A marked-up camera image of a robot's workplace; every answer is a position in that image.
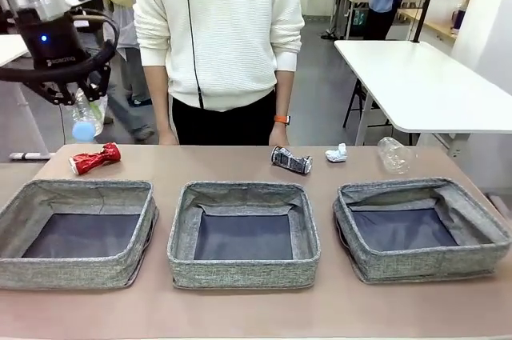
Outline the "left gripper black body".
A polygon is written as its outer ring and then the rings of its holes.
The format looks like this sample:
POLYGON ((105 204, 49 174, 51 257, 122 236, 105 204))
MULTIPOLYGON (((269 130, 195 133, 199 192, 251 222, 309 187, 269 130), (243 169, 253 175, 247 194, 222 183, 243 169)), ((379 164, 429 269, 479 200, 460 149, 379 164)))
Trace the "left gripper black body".
POLYGON ((53 20, 42 21, 35 9, 23 9, 18 12, 15 25, 36 70, 71 66, 90 57, 78 40, 78 32, 68 12, 53 20))

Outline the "clear bottle with blue cap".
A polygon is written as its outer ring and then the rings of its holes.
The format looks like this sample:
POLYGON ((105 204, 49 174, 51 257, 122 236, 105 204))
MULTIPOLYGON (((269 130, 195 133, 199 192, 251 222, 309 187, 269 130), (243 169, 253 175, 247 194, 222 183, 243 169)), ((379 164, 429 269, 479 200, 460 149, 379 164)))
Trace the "clear bottle with blue cap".
POLYGON ((72 136, 79 142, 92 142, 103 131, 108 97, 89 101, 81 89, 75 93, 75 104, 71 109, 72 136))

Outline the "crushed red can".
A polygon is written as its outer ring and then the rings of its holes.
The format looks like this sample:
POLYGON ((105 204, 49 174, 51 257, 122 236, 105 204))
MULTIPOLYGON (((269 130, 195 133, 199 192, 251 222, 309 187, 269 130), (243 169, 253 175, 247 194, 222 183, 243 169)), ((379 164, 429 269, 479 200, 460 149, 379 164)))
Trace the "crushed red can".
POLYGON ((76 175, 83 175, 106 163, 120 162, 121 151, 114 142, 106 143, 99 152, 76 154, 69 158, 70 168, 76 175))

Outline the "crushed black and white can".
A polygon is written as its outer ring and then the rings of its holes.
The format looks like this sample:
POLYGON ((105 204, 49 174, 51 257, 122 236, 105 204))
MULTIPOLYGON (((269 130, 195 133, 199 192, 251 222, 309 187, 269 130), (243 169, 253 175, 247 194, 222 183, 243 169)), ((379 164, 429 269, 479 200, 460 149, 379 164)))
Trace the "crushed black and white can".
POLYGON ((273 165, 300 175, 308 175, 312 168, 312 157, 294 156, 287 148, 276 146, 271 153, 273 165))

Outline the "white paper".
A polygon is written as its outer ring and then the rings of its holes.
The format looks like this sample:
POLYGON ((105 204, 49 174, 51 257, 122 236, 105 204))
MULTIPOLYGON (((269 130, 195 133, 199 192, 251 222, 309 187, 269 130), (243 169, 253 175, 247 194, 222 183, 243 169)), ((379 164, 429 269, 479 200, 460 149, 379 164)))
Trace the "white paper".
POLYGON ((347 160, 347 148, 345 143, 340 143, 337 148, 325 152, 326 160, 332 163, 345 162, 347 160))

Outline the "clear plastic cup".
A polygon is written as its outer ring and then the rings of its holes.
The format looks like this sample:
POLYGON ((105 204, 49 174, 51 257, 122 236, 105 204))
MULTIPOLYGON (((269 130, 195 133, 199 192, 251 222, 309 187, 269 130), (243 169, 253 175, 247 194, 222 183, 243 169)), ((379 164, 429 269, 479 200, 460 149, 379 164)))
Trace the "clear plastic cup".
POLYGON ((378 142, 378 156, 384 168, 392 174, 408 172, 416 159, 416 153, 411 147, 404 146, 392 137, 384 137, 378 142))

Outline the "person's left forearm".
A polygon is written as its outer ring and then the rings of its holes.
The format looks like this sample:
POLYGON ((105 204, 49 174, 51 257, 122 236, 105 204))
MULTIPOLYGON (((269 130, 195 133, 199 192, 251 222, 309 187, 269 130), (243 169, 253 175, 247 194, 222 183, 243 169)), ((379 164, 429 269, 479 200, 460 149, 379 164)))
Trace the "person's left forearm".
POLYGON ((276 76, 276 115, 285 117, 289 114, 290 99, 294 84, 294 72, 278 70, 276 76))

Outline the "person's right forearm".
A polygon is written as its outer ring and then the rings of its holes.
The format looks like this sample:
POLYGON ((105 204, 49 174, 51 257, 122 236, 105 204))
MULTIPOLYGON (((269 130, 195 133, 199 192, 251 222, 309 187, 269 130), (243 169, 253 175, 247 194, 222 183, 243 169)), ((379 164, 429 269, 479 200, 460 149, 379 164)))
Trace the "person's right forearm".
POLYGON ((166 68, 164 66, 145 66, 144 73, 153 103, 159 135, 172 135, 169 119, 169 83, 166 68))

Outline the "person's left hand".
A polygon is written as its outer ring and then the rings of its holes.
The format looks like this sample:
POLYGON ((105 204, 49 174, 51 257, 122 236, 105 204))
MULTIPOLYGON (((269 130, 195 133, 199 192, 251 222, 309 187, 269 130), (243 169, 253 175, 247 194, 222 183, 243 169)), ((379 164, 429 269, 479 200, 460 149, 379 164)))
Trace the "person's left hand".
POLYGON ((282 123, 275 123, 270 133, 270 146, 288 146, 287 126, 282 123))

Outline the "black trousers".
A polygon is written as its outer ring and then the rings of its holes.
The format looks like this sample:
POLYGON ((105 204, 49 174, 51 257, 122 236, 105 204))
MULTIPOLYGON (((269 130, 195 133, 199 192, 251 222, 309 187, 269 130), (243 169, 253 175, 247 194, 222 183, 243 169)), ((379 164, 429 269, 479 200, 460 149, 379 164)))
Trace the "black trousers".
POLYGON ((171 105, 178 142, 188 146, 267 146, 275 112, 274 91, 226 111, 203 110, 177 99, 171 105))

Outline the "person in white sweater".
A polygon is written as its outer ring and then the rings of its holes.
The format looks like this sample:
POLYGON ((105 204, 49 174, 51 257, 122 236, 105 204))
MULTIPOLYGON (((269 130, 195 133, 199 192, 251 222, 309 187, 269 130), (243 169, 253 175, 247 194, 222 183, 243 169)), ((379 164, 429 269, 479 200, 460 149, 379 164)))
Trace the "person in white sweater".
POLYGON ((226 111, 268 95, 293 71, 304 25, 300 0, 136 0, 144 66, 164 66, 173 98, 226 111))

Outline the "grey fabric basket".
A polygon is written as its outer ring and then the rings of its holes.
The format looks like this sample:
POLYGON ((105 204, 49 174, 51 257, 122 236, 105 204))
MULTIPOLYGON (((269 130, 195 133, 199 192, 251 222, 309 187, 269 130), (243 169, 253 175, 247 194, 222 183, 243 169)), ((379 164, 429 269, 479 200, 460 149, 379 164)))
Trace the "grey fabric basket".
POLYGON ((157 220, 149 182, 30 181, 0 209, 0 289, 128 287, 157 220))
POLYGON ((189 182, 166 254, 177 288, 287 290, 314 284, 321 246, 298 184, 189 182))
POLYGON ((512 247, 506 226, 448 178, 345 184, 333 210, 354 272, 367 284, 487 276, 512 247))

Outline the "large white table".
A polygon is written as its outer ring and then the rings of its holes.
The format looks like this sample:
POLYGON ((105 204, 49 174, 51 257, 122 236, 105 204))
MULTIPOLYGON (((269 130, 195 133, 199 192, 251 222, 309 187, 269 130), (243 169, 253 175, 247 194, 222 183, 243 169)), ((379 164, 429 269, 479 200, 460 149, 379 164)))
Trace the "large white table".
POLYGON ((367 91, 356 145, 371 106, 416 134, 512 134, 512 95, 425 42, 340 40, 334 44, 367 91))

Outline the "wooden workbench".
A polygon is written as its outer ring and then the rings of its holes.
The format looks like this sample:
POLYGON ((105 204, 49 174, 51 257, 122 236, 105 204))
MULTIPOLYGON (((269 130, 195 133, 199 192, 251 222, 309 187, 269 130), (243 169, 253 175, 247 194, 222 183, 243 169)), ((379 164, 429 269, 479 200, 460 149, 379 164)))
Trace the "wooden workbench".
MULTIPOLYGON (((422 10, 417 8, 401 8, 398 10, 398 15, 404 17, 415 24, 419 24, 422 10)), ((455 42, 457 35, 452 32, 450 24, 448 22, 436 22, 431 20, 425 20, 423 27, 432 30, 440 38, 455 42)))

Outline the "translucent plastic container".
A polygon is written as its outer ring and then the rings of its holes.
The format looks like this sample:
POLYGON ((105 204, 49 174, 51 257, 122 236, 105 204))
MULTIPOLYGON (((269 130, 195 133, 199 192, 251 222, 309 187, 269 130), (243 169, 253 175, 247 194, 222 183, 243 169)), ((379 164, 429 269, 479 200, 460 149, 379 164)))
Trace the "translucent plastic container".
POLYGON ((458 6, 464 4, 468 7, 469 0, 438 0, 438 11, 437 16, 441 22, 448 22, 450 27, 452 26, 452 15, 453 12, 457 9, 458 6))

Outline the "purple bottle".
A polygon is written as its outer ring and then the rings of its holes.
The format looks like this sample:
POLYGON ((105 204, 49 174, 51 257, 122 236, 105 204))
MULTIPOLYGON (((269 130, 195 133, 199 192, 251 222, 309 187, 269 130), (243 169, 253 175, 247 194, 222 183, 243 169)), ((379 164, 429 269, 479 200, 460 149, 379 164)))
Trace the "purple bottle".
POLYGON ((452 34, 458 34, 460 27, 462 25, 463 19, 466 14, 466 7, 464 4, 461 4, 457 7, 457 9, 453 12, 452 15, 452 26, 451 26, 451 33, 452 34))

